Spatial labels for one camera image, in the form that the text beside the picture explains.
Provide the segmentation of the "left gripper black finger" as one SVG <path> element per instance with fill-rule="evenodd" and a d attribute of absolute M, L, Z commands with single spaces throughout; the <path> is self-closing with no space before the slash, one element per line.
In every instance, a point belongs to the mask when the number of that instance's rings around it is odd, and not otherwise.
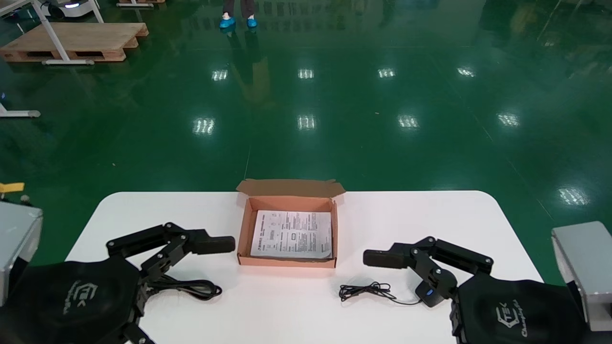
<path fill-rule="evenodd" d="M 159 248 L 160 251 L 141 264 L 141 276 L 147 283 L 155 283 L 185 256 L 230 253 L 236 248 L 234 237 L 210 236 L 205 229 L 183 229 L 167 223 L 144 229 L 106 244 L 110 257 L 124 259 Z"/>
<path fill-rule="evenodd" d="M 138 324 L 128 324 L 124 329 L 124 336 L 132 344 L 155 344 Z"/>

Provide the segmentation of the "right gripper black cloth-covered body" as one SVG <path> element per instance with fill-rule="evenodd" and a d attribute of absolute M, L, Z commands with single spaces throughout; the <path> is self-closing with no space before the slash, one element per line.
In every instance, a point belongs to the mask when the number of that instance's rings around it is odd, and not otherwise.
<path fill-rule="evenodd" d="M 579 344 L 585 332 L 566 287 L 484 274 L 460 286 L 462 344 Z"/>

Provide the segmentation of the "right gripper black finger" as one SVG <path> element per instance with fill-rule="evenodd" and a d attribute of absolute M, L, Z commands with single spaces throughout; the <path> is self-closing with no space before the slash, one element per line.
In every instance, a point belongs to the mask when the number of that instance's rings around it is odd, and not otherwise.
<path fill-rule="evenodd" d="M 473 275 L 490 274 L 494 263 L 491 257 L 432 236 L 415 244 L 394 243 L 387 251 L 368 249 L 363 253 L 367 266 L 413 270 L 422 279 L 415 290 L 422 301 L 451 299 L 457 291 L 455 275 L 437 262 Z"/>
<path fill-rule="evenodd" d="M 469 315 L 469 307 L 465 302 L 462 302 L 459 296 L 455 296 L 451 300 L 451 324 L 452 335 L 456 338 L 458 344 L 468 344 L 466 337 L 466 324 Z"/>

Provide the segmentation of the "left gripper black cloth-covered body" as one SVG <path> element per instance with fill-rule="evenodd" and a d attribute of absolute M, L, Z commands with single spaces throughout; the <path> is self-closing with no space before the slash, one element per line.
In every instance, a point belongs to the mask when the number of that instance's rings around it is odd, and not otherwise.
<path fill-rule="evenodd" d="M 126 344 L 143 316 L 139 270 L 111 257 L 29 267 L 1 307 L 3 344 Z"/>

